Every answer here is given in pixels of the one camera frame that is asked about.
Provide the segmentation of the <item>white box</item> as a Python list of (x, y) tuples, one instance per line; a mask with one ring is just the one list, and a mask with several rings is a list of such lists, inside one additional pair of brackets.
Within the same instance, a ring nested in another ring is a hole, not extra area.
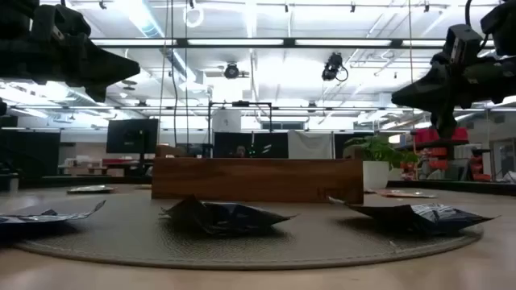
[(238, 133), (241, 131), (241, 111), (220, 109), (212, 115), (214, 132)]

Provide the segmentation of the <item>black stand frame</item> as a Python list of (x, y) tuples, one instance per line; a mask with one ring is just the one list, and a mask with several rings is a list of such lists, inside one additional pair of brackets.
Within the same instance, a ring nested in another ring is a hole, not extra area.
[[(215, 135), (217, 133), (226, 132), (214, 132), (212, 128), (212, 115), (216, 110), (220, 109), (228, 109), (228, 110), (240, 110), (241, 117), (243, 118), (243, 113), (253, 112), (253, 116), (257, 117), (258, 113), (261, 113), (265, 117), (268, 117), (269, 129), (270, 133), (273, 132), (272, 123), (273, 123), (273, 104), (271, 102), (266, 101), (230, 101), (230, 102), (220, 102), (220, 101), (209, 101), (208, 109), (207, 109), (207, 144), (206, 148), (210, 149), (210, 156), (216, 157), (218, 155), (219, 146), (216, 145)], [(241, 133), (243, 131), (242, 121), (241, 121)]]

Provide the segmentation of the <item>shelf with orange bins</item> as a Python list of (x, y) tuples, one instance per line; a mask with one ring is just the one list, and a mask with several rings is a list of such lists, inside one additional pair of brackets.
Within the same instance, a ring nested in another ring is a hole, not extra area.
[(397, 147), (411, 153), (399, 165), (400, 180), (480, 181), (492, 180), (491, 150), (467, 140), (435, 140)]

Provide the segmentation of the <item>black overhead frame beam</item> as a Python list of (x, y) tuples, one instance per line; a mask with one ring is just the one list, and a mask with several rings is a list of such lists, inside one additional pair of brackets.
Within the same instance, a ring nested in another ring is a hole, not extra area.
[(314, 39), (314, 38), (222, 38), (222, 39), (92, 39), (101, 48), (441, 48), (444, 39)]

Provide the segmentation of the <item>blue blackcurrant tea packet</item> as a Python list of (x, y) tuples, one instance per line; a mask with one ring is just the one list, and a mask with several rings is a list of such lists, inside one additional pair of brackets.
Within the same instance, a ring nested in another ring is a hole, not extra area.
[(425, 235), (454, 234), (470, 226), (493, 220), (493, 217), (484, 217), (436, 203), (366, 206), (351, 205), (334, 197), (328, 197), (328, 201), (362, 213), (381, 224)]
[(194, 195), (161, 210), (181, 230), (214, 236), (269, 234), (276, 224), (295, 218), (240, 203), (201, 201)]
[(89, 218), (105, 204), (106, 200), (100, 201), (91, 210), (79, 213), (57, 213), (49, 209), (39, 214), (0, 214), (0, 235), (72, 232), (76, 230), (74, 222)]

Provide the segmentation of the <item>potted green plant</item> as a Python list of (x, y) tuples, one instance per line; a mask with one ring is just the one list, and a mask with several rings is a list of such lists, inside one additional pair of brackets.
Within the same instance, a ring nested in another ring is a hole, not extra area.
[(415, 153), (397, 150), (383, 135), (349, 139), (343, 144), (343, 158), (362, 161), (365, 191), (386, 189), (390, 180), (413, 177), (418, 162)]

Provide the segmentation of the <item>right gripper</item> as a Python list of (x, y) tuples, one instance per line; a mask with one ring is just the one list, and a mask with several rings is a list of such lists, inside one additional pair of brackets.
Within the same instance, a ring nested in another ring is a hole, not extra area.
[(432, 67), (424, 77), (393, 92), (391, 97), (395, 105), (432, 112), (432, 126), (440, 137), (453, 136), (457, 124), (453, 112), (457, 106), (470, 109), (473, 102), (487, 100), (500, 104), (506, 97), (516, 95), (516, 56), (486, 58), (467, 67), (452, 65), (446, 69), (442, 89), (439, 68)]

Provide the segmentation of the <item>round grey placemat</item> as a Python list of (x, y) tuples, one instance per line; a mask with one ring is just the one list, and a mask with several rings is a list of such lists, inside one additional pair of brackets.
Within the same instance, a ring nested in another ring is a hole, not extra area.
[(24, 209), (86, 211), (85, 219), (19, 230), (16, 248), (64, 259), (201, 270), (348, 267), (436, 255), (482, 238), (481, 226), (429, 236), (395, 230), (341, 205), (268, 203), (287, 216), (262, 235), (214, 236), (164, 217), (170, 200), (146, 193), (64, 198)]

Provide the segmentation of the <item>black partition panel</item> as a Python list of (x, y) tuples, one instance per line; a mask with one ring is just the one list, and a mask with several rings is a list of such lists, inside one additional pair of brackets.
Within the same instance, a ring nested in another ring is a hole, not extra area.
[(288, 159), (286, 133), (215, 133), (214, 158)]

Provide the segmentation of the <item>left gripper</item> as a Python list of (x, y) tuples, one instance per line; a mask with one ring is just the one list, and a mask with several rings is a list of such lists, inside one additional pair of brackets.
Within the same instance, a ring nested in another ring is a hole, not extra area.
[(27, 37), (0, 38), (0, 78), (38, 85), (60, 81), (83, 87), (96, 102), (103, 102), (107, 86), (139, 73), (136, 61), (98, 48), (85, 35), (48, 43)]

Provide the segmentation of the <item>cluttered background table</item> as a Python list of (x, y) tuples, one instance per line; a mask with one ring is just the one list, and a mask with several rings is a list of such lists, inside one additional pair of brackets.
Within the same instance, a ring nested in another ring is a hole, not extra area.
[(66, 176), (125, 177), (138, 169), (139, 163), (135, 159), (68, 158), (57, 171), (59, 175)]

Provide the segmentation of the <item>red storage bins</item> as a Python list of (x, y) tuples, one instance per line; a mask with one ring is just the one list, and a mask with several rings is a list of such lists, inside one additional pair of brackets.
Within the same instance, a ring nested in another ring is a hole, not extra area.
[(452, 136), (441, 137), (435, 128), (420, 128), (415, 130), (414, 140), (417, 143), (428, 143), (441, 140), (468, 141), (468, 132), (464, 127), (457, 127)]

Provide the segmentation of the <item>wooden tea organizer box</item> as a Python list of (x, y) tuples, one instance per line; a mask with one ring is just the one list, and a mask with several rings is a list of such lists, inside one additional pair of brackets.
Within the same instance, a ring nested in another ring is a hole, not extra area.
[(153, 199), (194, 195), (208, 201), (364, 202), (360, 159), (156, 157)]

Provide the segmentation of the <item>black background monitor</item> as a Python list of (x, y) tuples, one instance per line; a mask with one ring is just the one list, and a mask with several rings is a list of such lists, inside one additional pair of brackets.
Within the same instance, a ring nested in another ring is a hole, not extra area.
[(111, 120), (106, 152), (111, 154), (151, 154), (156, 151), (157, 119)]

